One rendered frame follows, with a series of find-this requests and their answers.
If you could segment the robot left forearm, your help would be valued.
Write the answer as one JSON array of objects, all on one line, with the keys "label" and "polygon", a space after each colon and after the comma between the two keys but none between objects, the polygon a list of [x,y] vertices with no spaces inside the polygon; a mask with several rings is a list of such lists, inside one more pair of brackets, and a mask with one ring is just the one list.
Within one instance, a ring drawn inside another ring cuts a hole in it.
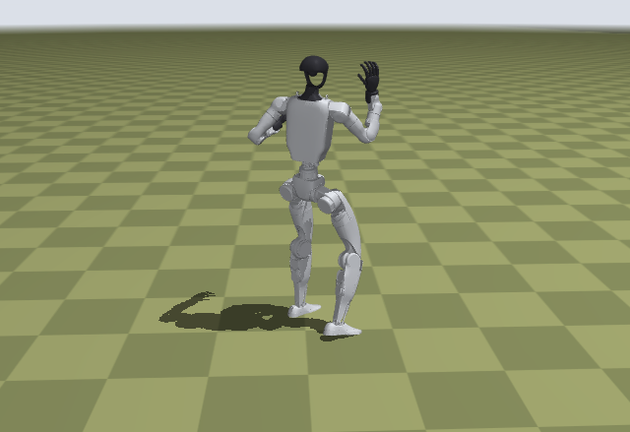
[{"label": "robot left forearm", "polygon": [[[254,128],[253,128],[254,129]],[[250,132],[253,130],[251,129]],[[271,135],[277,134],[280,131],[280,129],[278,131],[275,131],[273,129],[273,126],[265,133],[265,136],[267,136],[267,138],[269,138]],[[250,134],[250,132],[248,133],[248,135]],[[248,136],[247,136],[248,137]],[[266,138],[266,139],[267,139]]]}]

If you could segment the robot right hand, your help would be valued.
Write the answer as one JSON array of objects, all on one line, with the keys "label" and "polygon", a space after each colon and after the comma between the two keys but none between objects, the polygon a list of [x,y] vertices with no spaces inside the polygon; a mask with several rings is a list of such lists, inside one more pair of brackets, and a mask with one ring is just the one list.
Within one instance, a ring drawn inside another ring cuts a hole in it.
[{"label": "robot right hand", "polygon": [[377,89],[378,84],[379,84],[379,68],[378,68],[378,65],[376,64],[376,62],[371,62],[371,61],[366,62],[366,61],[364,61],[364,63],[366,64],[366,66],[368,68],[368,71],[367,71],[366,67],[363,64],[360,64],[360,66],[364,70],[365,77],[366,77],[365,81],[361,77],[360,74],[357,74],[357,76],[365,84],[365,88],[367,89],[367,91],[365,91],[365,100],[366,100],[367,103],[370,103],[371,102],[371,96],[378,94],[378,90],[376,90],[376,89]]}]

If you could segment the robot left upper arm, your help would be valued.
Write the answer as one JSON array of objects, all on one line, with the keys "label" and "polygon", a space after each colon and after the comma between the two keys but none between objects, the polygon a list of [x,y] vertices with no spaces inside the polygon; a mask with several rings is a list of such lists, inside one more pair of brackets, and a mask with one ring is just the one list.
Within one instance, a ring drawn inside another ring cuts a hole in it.
[{"label": "robot left upper arm", "polygon": [[255,145],[260,145],[267,138],[265,133],[280,119],[281,115],[286,115],[286,104],[289,99],[289,96],[275,98],[247,138]]}]

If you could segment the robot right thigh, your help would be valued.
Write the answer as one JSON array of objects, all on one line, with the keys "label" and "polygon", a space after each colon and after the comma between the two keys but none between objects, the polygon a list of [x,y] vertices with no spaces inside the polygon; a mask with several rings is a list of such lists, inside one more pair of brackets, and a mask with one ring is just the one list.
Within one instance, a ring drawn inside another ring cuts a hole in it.
[{"label": "robot right thigh", "polygon": [[318,208],[325,214],[331,214],[331,222],[345,244],[346,249],[339,256],[339,266],[344,269],[346,257],[355,253],[361,259],[361,242],[355,215],[344,194],[338,189],[321,186],[316,191]]}]

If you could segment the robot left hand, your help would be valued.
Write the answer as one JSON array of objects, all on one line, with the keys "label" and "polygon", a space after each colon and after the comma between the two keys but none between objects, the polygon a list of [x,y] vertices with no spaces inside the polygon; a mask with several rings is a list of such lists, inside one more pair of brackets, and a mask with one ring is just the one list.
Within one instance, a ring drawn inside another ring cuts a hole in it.
[{"label": "robot left hand", "polygon": [[283,123],[285,121],[286,121],[286,115],[281,115],[280,119],[273,125],[273,129],[275,131],[278,131],[283,126]]}]

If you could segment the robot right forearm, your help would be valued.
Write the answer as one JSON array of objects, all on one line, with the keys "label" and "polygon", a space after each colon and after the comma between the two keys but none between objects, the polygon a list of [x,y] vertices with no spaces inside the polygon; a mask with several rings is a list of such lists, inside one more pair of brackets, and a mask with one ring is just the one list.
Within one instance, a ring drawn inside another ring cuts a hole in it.
[{"label": "robot right forearm", "polygon": [[372,95],[371,96],[371,102],[367,103],[368,104],[368,112],[367,112],[367,118],[365,120],[365,126],[368,127],[367,132],[366,132],[366,136],[368,138],[368,140],[373,141],[375,140],[378,131],[379,131],[379,126],[380,126],[380,122],[379,122],[379,118],[380,118],[380,112],[382,111],[382,104],[379,101],[379,95]]}]

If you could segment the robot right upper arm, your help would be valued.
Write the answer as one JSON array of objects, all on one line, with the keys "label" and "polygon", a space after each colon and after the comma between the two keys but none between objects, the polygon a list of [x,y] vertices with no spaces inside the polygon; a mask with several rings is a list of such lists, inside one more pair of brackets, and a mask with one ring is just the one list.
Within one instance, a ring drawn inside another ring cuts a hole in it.
[{"label": "robot right upper arm", "polygon": [[342,101],[330,102],[329,112],[335,122],[343,123],[360,142],[368,144],[374,141],[368,140],[366,136],[368,128],[363,128],[361,121],[352,112],[347,103]]}]

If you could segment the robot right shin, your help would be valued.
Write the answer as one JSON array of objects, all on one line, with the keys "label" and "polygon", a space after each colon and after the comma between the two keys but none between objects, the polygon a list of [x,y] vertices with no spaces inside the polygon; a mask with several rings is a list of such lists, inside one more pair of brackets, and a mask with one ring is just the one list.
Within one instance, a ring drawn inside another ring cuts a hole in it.
[{"label": "robot right shin", "polygon": [[[346,264],[343,270],[338,270],[336,279],[336,306],[333,322],[336,326],[342,326],[357,289],[363,261],[355,253],[346,256]],[[344,318],[343,318],[344,317]],[[341,323],[341,319],[343,319]],[[339,324],[337,325],[337,322]]]}]

